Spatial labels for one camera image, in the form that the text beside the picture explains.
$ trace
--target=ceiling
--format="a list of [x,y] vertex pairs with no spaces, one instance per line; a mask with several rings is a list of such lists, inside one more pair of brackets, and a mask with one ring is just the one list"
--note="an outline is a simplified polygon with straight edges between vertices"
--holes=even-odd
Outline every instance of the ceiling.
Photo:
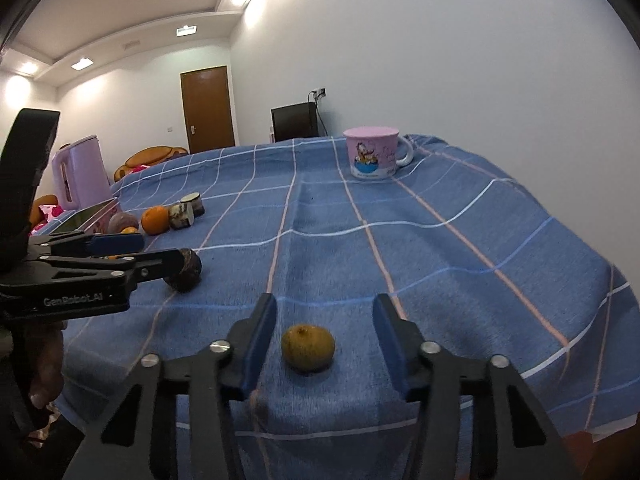
[[[52,86],[143,50],[228,38],[250,0],[41,0],[0,68]],[[196,34],[176,28],[197,25]],[[76,71],[81,57],[94,64]],[[33,73],[24,71],[29,66]]]

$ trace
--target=pink lid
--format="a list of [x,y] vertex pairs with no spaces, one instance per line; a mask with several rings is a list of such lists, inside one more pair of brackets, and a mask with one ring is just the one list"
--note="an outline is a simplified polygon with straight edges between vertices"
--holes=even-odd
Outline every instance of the pink lid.
[[370,139],[372,137],[389,137],[399,133],[400,130],[397,128],[388,128],[386,126],[360,126],[359,128],[346,130],[344,136],[352,139]]

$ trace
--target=metal screw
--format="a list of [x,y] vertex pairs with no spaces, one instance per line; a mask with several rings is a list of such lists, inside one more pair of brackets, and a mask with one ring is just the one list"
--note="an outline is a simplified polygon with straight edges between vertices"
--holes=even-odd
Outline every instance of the metal screw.
[[211,343],[209,345],[209,350],[211,350],[214,354],[223,354],[231,350],[231,343],[229,341],[225,341],[224,339],[220,339]]
[[145,368],[152,368],[160,362],[160,358],[156,354],[147,354],[140,359],[140,364]]
[[420,350],[425,354],[439,354],[442,348],[435,341],[425,341],[420,345]]
[[496,368],[506,368],[509,360],[504,355],[496,354],[491,358],[491,364]]

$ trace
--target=white wall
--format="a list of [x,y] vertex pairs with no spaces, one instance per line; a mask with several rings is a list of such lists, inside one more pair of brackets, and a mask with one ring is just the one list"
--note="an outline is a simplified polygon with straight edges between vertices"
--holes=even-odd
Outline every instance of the white wall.
[[[43,83],[33,82],[27,77],[0,70],[0,152],[9,136],[12,124],[22,108],[58,110],[56,89]],[[53,193],[50,169],[42,175],[36,196]]]
[[235,125],[228,41],[191,41],[134,54],[61,86],[55,147],[97,135],[109,175],[149,146],[188,149],[180,74],[223,65],[229,67]]
[[487,156],[640,291],[640,52],[605,0],[254,0],[231,59],[243,143],[325,86],[332,132]]

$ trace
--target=pink mug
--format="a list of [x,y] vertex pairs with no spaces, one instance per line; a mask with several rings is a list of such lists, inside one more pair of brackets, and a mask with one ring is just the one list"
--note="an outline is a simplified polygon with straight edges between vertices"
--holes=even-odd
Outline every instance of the pink mug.
[[[414,160],[413,145],[395,128],[361,126],[345,131],[344,136],[351,174],[357,178],[386,178]],[[401,160],[396,159],[398,140],[406,144],[406,156]]]

